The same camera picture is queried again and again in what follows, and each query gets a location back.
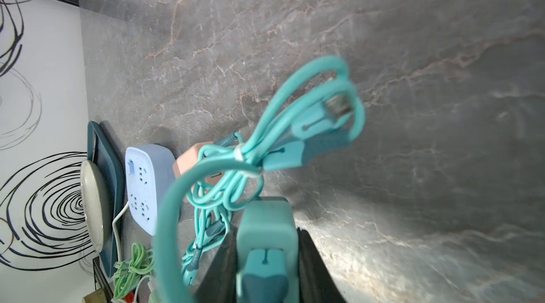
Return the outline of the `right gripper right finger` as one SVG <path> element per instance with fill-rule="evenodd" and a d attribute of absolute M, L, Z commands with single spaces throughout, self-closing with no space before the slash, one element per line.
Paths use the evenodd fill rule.
<path fill-rule="evenodd" d="M 298 228 L 299 298 L 304 303 L 346 302 L 307 230 Z"/>

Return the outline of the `teal cable pink charger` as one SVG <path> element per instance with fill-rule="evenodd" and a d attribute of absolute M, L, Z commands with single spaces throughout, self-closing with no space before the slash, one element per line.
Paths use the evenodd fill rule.
<path fill-rule="evenodd" d="M 229 160 L 250 163 L 259 167 L 265 156 L 266 148 L 261 147 L 264 133 L 255 131 L 248 141 L 244 141 L 239 132 L 216 144 L 205 145 L 199 152 L 198 162 L 211 160 Z M 225 235 L 231 230 L 234 212 L 245 208 L 251 199 L 256 199 L 264 188 L 262 175 L 257 177 L 257 189 L 253 196 L 241 199 L 248 184 L 249 176 L 241 171 L 218 171 L 223 177 L 216 185 L 209 185 L 204 180 L 206 175 L 193 183 L 187 200 L 194 207 L 195 239 L 187 247 L 183 256 L 183 279 L 186 286 L 193 284 L 199 272 L 200 260 L 204 253 L 220 246 Z"/>

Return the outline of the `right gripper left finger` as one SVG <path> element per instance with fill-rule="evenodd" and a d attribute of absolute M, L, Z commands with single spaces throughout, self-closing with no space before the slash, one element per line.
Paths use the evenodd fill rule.
<path fill-rule="evenodd" d="M 236 302 L 237 232 L 237 227 L 234 227 L 225 236 L 194 294 L 197 302 Z"/>

